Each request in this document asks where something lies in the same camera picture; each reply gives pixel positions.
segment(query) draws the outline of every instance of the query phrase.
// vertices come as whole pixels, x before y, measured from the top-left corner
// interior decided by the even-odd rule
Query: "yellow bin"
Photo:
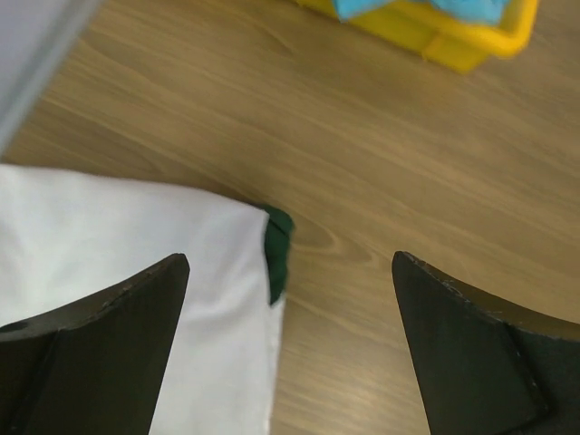
[[[332,0],[296,0],[336,16]],[[509,58],[532,34],[539,0],[511,0],[499,26],[464,24],[426,3],[396,0],[350,21],[425,59],[468,73],[488,56]]]

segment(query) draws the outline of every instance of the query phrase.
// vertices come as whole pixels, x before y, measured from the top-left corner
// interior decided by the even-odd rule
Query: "white fabric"
[[[192,188],[0,165],[0,326],[184,253],[188,290],[150,433],[267,434],[284,303],[268,306],[266,222]]]

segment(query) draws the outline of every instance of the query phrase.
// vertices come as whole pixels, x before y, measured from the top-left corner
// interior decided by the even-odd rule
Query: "wood grain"
[[[273,434],[426,435],[395,250],[580,322],[578,16],[460,77],[283,0],[108,0],[5,160],[288,210]]]

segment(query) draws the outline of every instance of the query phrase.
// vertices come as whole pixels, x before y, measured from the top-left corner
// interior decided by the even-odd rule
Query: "gray surface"
[[[101,1],[0,2],[0,154]]]

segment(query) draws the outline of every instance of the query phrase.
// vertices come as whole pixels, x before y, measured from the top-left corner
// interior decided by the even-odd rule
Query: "yellow plastic tray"
[[[332,0],[296,0],[336,17]],[[427,3],[397,0],[352,21],[363,30],[419,53],[425,59],[468,73],[488,56],[509,58],[532,34],[539,0],[512,0],[497,27],[464,24]]]

